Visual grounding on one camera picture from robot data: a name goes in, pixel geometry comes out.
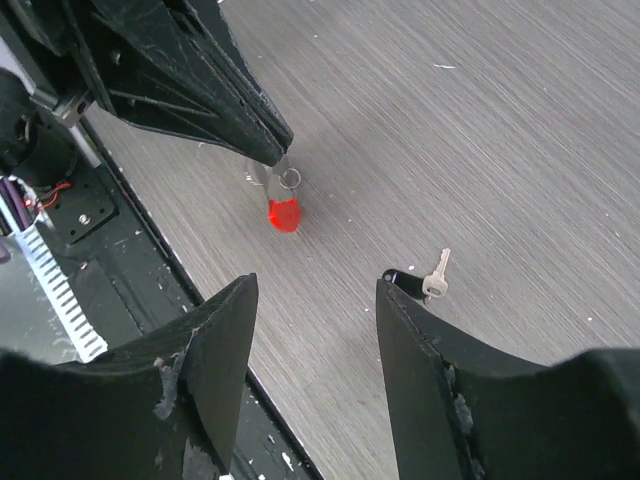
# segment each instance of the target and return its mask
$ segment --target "black plastic bracket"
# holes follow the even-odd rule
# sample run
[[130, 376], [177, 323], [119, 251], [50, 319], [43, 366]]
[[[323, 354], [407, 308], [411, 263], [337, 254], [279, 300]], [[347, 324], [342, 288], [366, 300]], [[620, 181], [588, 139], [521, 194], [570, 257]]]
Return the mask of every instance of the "black plastic bracket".
[[69, 183], [71, 188], [58, 192], [47, 213], [60, 238], [72, 245], [107, 222], [117, 210], [109, 192], [86, 162], [78, 162]]
[[216, 2], [4, 3], [0, 36], [35, 83], [33, 100], [52, 111], [70, 92], [88, 90], [101, 108], [138, 128], [219, 145], [268, 166], [293, 141]]
[[85, 365], [0, 349], [0, 380], [20, 379], [0, 394], [0, 451], [13, 451], [0, 456], [0, 477], [213, 480], [228, 472], [257, 304], [255, 275], [240, 277]]
[[402, 480], [640, 478], [639, 349], [536, 365], [384, 280], [376, 322]]

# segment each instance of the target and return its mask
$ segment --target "gray wood-grain surface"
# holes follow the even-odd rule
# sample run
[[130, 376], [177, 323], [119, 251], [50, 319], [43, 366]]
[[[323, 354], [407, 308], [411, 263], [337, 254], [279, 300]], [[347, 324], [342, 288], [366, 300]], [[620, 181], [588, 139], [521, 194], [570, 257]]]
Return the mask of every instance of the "gray wood-grain surface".
[[205, 294], [258, 272], [251, 365], [327, 478], [397, 477], [386, 268], [450, 247], [432, 311], [533, 361], [640, 345], [637, 0], [222, 7], [296, 133], [297, 234], [238, 156], [90, 118]]

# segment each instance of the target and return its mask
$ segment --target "black cable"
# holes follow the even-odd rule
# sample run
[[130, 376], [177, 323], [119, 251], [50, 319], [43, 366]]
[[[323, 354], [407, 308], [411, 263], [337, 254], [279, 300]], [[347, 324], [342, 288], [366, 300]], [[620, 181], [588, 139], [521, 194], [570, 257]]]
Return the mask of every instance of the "black cable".
[[20, 225], [22, 230], [28, 228], [29, 225], [31, 225], [31, 219], [29, 218], [27, 208], [24, 206], [24, 198], [20, 196], [20, 192], [18, 192], [15, 185], [7, 177], [2, 179], [2, 183], [4, 184], [4, 188], [9, 195], [10, 202], [16, 211], [16, 222]]
[[11, 227], [9, 226], [9, 222], [2, 212], [0, 212], [0, 234], [3, 237], [7, 237], [11, 234]]
[[13, 216], [16, 224], [19, 225], [20, 222], [18, 221], [18, 211], [16, 210], [13, 200], [11, 200], [9, 192], [6, 189], [4, 182], [2, 181], [0, 181], [0, 198], [2, 198], [2, 201], [5, 203], [5, 205], [7, 205], [7, 208], [9, 209], [9, 212], [11, 212], [11, 215]]

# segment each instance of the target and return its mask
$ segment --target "metal key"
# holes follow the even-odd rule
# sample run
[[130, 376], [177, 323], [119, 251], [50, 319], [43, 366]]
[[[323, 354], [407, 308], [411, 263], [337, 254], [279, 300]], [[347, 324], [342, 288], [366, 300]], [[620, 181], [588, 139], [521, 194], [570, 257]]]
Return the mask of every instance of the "metal key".
[[444, 269], [447, 268], [447, 262], [449, 262], [449, 256], [451, 255], [451, 249], [445, 248], [440, 254], [440, 262], [431, 275], [424, 277], [422, 282], [422, 293], [427, 298], [442, 298], [447, 294], [449, 284], [444, 279]]

